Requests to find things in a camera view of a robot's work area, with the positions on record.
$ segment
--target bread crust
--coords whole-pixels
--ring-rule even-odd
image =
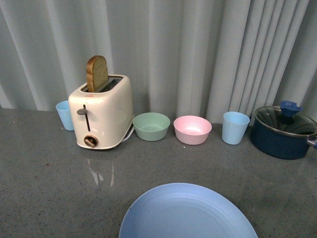
[[[88,92],[100,91],[108,82],[108,69],[103,56],[91,57],[86,65]]]

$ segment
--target plate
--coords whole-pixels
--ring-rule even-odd
[[[119,238],[257,238],[243,213],[220,194],[169,183],[141,195],[125,214]]]

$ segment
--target pink bowl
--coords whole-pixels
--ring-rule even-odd
[[[207,140],[212,125],[201,117],[183,116],[174,121],[174,128],[178,140],[188,145],[199,145]]]

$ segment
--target toaster knob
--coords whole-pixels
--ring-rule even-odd
[[[86,145],[88,145],[89,147],[96,147],[98,145],[98,140],[97,138],[95,138],[94,136],[92,135],[86,135],[85,138],[84,138],[84,142]]]
[[[79,109],[77,111],[77,114],[78,115],[86,115],[87,114],[87,109],[85,109],[85,108]]]

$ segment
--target pot handle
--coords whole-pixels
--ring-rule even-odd
[[[316,137],[315,137],[315,141],[314,141],[314,140],[307,140],[307,144],[309,144],[310,146],[312,146],[312,147],[314,147],[315,149],[317,149]]]

